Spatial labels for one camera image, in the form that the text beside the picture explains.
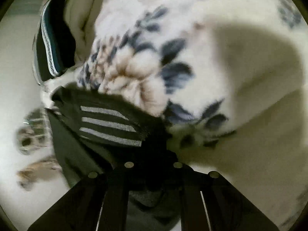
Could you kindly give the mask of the black small garment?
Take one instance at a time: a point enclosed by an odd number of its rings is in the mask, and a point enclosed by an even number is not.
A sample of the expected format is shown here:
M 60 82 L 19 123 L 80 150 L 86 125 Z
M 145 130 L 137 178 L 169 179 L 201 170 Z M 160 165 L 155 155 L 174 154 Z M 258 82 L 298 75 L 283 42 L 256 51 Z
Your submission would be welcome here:
M 59 87 L 49 112 L 56 159 L 70 186 L 82 173 L 102 174 L 132 159 L 173 164 L 161 120 L 109 95 Z

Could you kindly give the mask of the folded striped clothes stack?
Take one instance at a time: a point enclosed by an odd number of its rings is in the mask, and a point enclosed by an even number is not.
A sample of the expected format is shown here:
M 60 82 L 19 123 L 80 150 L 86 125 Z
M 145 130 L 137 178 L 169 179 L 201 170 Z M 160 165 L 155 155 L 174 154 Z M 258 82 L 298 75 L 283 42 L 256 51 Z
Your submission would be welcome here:
M 76 41 L 64 20 L 66 0 L 48 0 L 40 15 L 32 49 L 38 85 L 59 77 L 75 65 Z

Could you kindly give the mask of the slipper on floor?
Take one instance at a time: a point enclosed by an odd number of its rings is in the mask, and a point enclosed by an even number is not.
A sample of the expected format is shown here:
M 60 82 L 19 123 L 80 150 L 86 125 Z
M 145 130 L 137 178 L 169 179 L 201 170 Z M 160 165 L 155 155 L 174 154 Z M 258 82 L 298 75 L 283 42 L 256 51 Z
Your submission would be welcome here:
M 27 114 L 15 136 L 17 147 L 23 155 L 49 147 L 51 141 L 45 109 L 36 108 Z
M 17 171 L 17 184 L 22 189 L 31 191 L 36 182 L 49 180 L 52 176 L 61 174 L 62 171 L 55 155 L 50 155 Z

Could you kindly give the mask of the white floral fleece blanket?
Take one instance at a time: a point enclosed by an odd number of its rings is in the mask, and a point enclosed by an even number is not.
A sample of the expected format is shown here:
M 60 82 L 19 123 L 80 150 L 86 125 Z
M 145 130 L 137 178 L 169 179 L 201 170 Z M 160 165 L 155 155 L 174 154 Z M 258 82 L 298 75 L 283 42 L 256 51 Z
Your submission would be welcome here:
M 307 205 L 307 24 L 294 0 L 103 0 L 89 56 L 45 83 L 163 118 L 183 162 L 217 169 L 289 230 Z

